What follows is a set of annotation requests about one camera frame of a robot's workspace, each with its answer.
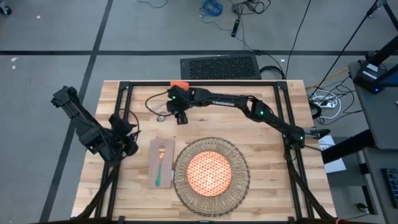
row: black floor stripe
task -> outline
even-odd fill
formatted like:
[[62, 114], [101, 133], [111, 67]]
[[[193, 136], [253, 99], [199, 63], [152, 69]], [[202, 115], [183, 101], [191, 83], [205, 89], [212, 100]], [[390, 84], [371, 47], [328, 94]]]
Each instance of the black floor stripe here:
[[[289, 55], [288, 50], [261, 50], [269, 55]], [[363, 56], [368, 50], [347, 50], [344, 56]], [[233, 55], [241, 50], [0, 50], [0, 55], [109, 55], [109, 56], [176, 56], [176, 55]], [[337, 56], [339, 50], [295, 50], [296, 56]]]
[[394, 25], [394, 27], [398, 31], [398, 21], [397, 21], [397, 18], [395, 17], [395, 15], [394, 15], [393, 11], [391, 10], [390, 5], [388, 5], [388, 3], [384, 3], [384, 9], [386, 10], [388, 16], [390, 17], [390, 20], [391, 20], [392, 24]]
[[91, 55], [92, 50], [0, 50], [0, 55]]
[[[93, 50], [90, 52], [91, 56], [90, 59], [88, 61], [88, 65], [86, 68], [86, 72], [85, 75], [83, 77], [83, 81], [81, 83], [81, 87], [80, 87], [80, 91], [79, 91], [79, 99], [81, 101], [81, 103], [83, 103], [84, 97], [86, 95], [86, 91], [88, 88], [88, 84], [90, 82], [90, 78], [91, 78], [91, 74], [93, 73], [93, 69], [94, 69], [94, 65], [95, 65], [95, 61], [97, 58], [97, 51], [100, 48], [100, 44], [102, 41], [102, 37], [104, 35], [104, 31], [105, 31], [105, 27], [106, 27], [106, 23], [108, 21], [109, 18], [109, 13], [111, 11], [112, 8], [112, 4], [113, 4], [113, 0], [108, 0], [108, 3], [105, 7], [105, 12], [101, 21], [101, 25], [99, 26], [99, 30], [95, 39], [95, 43], [94, 43], [94, 47]], [[68, 153], [70, 150], [70, 146], [72, 144], [72, 139], [73, 136], [75, 135], [75, 126], [71, 123], [69, 123], [69, 127], [68, 127], [68, 131], [67, 131], [67, 135], [65, 137], [65, 140], [63, 142], [63, 146], [62, 146], [62, 150], [60, 153], [60, 157], [58, 158], [58, 163], [57, 166], [55, 168], [55, 172], [54, 172], [54, 176], [52, 178], [51, 181], [51, 185], [50, 185], [50, 189], [49, 192], [47, 194], [47, 198], [45, 200], [44, 203], [44, 207], [42, 210], [42, 214], [40, 216], [40, 220], [39, 222], [48, 222], [50, 215], [51, 215], [51, 211], [52, 211], [52, 207], [54, 205], [54, 201], [55, 198], [57, 196], [57, 192], [58, 192], [58, 188], [61, 182], [61, 178], [62, 178], [62, 174], [63, 174], [63, 170], [65, 168], [65, 164], [67, 162], [67, 158], [68, 158]]]

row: brown napkin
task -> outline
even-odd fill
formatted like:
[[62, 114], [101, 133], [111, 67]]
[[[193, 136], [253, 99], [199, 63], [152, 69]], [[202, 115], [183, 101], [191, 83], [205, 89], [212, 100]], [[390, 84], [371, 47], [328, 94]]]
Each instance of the brown napkin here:
[[[156, 177], [159, 170], [160, 146], [165, 147], [165, 154], [162, 159], [162, 175], [160, 179], [160, 186], [156, 187]], [[149, 146], [149, 174], [148, 174], [148, 188], [170, 188], [172, 184], [172, 166], [174, 156], [174, 139], [154, 139], [150, 142]]]

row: orange object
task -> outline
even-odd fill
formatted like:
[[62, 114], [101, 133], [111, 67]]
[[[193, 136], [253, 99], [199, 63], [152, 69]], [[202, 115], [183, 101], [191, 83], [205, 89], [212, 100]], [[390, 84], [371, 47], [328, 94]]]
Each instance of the orange object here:
[[187, 177], [198, 194], [214, 197], [223, 193], [231, 183], [231, 167], [224, 156], [205, 151], [197, 154], [188, 165]]
[[187, 83], [187, 82], [180, 82], [180, 81], [171, 81], [170, 82], [170, 87], [173, 87], [175, 85], [182, 88], [183, 90], [189, 90], [189, 83]]

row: wooden table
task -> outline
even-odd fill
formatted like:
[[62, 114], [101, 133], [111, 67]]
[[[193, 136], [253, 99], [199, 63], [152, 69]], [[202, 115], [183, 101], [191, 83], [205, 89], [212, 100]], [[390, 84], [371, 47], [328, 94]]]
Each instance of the wooden table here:
[[[309, 128], [313, 120], [308, 106], [303, 81], [286, 81], [289, 87], [290, 100], [297, 126]], [[119, 81], [105, 81], [95, 118], [110, 128], [108, 118], [113, 114]], [[266, 86], [201, 86], [216, 93], [254, 95], [267, 103], [276, 113], [274, 90]], [[142, 133], [139, 135], [138, 152], [122, 161], [118, 190], [114, 204], [113, 218], [124, 215], [127, 220], [262, 220], [285, 221], [295, 216], [292, 193], [286, 161], [283, 157], [284, 147], [278, 131], [266, 123], [255, 123], [247, 119], [240, 110], [222, 106], [192, 108], [187, 111], [189, 123], [177, 126], [173, 117], [158, 123], [157, 116], [150, 113], [144, 106], [145, 100], [167, 89], [166, 86], [137, 86], [133, 88], [131, 110], [137, 114]], [[153, 107], [164, 103], [167, 96], [163, 95], [150, 101]], [[285, 102], [282, 100], [285, 119]], [[130, 123], [136, 123], [133, 116]], [[189, 212], [178, 199], [173, 188], [148, 189], [148, 148], [151, 139], [174, 138], [174, 159], [190, 142], [205, 138], [219, 137], [237, 145], [245, 156], [250, 171], [250, 190], [243, 203], [233, 212], [218, 218], [201, 217]], [[318, 147], [314, 139], [307, 138], [307, 145]], [[323, 167], [320, 152], [302, 149], [303, 161], [307, 173], [308, 184], [318, 201], [331, 214], [336, 215], [328, 179]], [[99, 155], [87, 152], [80, 183], [76, 195], [72, 216], [78, 215], [89, 204], [97, 192], [104, 162]], [[301, 207], [305, 211], [301, 191]], [[103, 215], [108, 204], [105, 196]]]

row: fork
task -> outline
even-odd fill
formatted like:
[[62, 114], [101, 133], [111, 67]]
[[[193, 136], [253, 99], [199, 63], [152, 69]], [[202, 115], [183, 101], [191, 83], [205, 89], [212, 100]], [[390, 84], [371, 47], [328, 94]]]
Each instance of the fork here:
[[160, 159], [160, 163], [159, 163], [159, 170], [157, 171], [157, 177], [156, 177], [156, 187], [160, 186], [160, 180], [162, 177], [162, 160], [164, 157], [164, 153], [166, 152], [166, 149], [164, 148], [164, 146], [160, 145], [159, 147], [159, 159]]

